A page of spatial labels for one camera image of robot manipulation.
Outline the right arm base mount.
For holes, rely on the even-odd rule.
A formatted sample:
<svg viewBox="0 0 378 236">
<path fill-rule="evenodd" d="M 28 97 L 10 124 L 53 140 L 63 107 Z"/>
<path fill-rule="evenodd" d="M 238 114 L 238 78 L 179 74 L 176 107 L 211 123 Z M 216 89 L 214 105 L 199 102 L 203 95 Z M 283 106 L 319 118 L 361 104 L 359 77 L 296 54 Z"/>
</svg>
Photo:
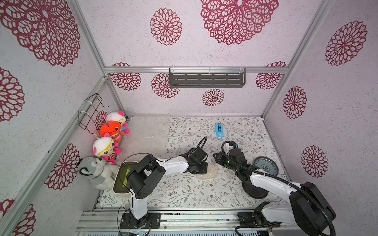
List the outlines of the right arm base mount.
<svg viewBox="0 0 378 236">
<path fill-rule="evenodd" d="M 252 229 L 252 228 L 269 228 L 272 226 L 281 226 L 280 222 L 268 221 L 261 212 L 239 212 L 237 214 L 240 225 L 236 229 Z"/>
</svg>

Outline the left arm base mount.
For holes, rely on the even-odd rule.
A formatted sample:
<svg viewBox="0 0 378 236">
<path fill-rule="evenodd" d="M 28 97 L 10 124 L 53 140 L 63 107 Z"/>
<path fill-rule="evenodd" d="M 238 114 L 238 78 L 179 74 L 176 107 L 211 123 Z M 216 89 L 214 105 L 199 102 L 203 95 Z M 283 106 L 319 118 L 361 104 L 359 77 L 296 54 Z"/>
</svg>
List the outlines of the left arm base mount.
<svg viewBox="0 0 378 236">
<path fill-rule="evenodd" d="M 160 213 L 148 212 L 141 219 L 136 220 L 130 211 L 122 215 L 120 229 L 159 229 L 161 222 Z"/>
</svg>

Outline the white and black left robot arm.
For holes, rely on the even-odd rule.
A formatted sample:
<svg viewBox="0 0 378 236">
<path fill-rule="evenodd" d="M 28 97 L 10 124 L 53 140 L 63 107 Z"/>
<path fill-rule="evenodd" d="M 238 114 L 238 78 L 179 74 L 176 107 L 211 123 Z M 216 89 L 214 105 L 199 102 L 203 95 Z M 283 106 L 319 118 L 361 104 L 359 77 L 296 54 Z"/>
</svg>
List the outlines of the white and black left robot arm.
<svg viewBox="0 0 378 236">
<path fill-rule="evenodd" d="M 127 174 L 129 190 L 132 194 L 131 214 L 136 220 L 147 213 L 147 198 L 164 176 L 181 173 L 203 175 L 207 173 L 208 154 L 200 147 L 174 158 L 160 160 L 149 154 Z"/>
</svg>

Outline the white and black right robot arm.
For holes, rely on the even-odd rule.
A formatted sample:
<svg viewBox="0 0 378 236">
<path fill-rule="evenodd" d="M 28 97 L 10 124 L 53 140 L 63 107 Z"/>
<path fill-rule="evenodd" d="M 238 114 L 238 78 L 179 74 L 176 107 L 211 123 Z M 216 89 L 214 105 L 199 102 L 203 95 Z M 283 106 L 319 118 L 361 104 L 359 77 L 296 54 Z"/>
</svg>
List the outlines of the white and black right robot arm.
<svg viewBox="0 0 378 236">
<path fill-rule="evenodd" d="M 229 151 L 223 149 L 213 157 L 217 164 L 234 172 L 250 197 L 263 199 L 271 193 L 286 201 L 284 205 L 263 202 L 253 212 L 239 213 L 240 225 L 235 231 L 289 224 L 299 227 L 308 236 L 324 236 L 326 229 L 331 236 L 336 235 L 332 223 L 336 213 L 313 183 L 289 182 L 250 165 L 236 146 Z"/>
</svg>

